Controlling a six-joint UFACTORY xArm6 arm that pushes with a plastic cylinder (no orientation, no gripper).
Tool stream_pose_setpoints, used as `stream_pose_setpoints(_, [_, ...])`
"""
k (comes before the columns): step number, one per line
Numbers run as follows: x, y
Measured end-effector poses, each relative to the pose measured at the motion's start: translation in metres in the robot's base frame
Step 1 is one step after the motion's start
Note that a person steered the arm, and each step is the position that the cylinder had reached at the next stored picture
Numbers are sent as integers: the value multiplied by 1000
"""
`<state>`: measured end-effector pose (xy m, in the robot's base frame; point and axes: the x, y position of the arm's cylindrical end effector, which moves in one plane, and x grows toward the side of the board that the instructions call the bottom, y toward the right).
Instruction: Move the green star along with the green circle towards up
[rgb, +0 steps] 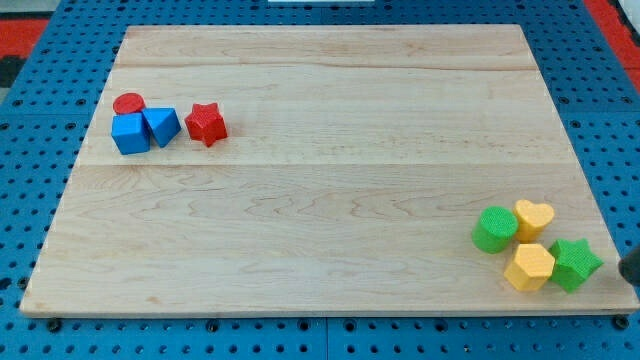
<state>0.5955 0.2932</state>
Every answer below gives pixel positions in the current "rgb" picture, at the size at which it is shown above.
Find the black stylus tip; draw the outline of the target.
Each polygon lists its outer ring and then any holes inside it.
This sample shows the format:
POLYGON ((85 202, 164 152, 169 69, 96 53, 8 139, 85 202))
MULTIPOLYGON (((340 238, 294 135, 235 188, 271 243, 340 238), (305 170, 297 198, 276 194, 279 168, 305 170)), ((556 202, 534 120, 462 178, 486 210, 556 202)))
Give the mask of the black stylus tip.
POLYGON ((638 287, 640 283, 640 248, 635 247, 621 258, 618 263, 618 271, 625 281, 638 287))

